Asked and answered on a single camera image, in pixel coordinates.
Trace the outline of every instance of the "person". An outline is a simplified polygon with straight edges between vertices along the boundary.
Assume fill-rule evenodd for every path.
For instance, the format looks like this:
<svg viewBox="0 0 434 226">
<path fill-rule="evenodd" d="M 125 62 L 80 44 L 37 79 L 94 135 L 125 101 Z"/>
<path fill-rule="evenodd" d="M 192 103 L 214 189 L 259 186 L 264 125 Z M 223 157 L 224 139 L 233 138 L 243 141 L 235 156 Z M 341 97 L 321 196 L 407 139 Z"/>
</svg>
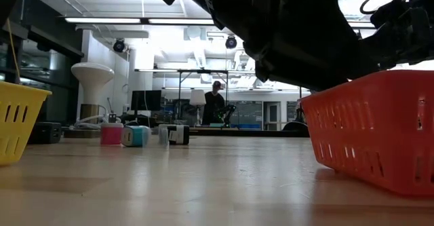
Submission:
<svg viewBox="0 0 434 226">
<path fill-rule="evenodd" d="M 222 84 L 219 81 L 215 81 L 212 84 L 212 91 L 205 94 L 205 108 L 203 110 L 202 125 L 219 124 L 222 120 L 219 120 L 215 112 L 224 107 L 224 98 L 218 91 L 222 89 Z"/>
</svg>

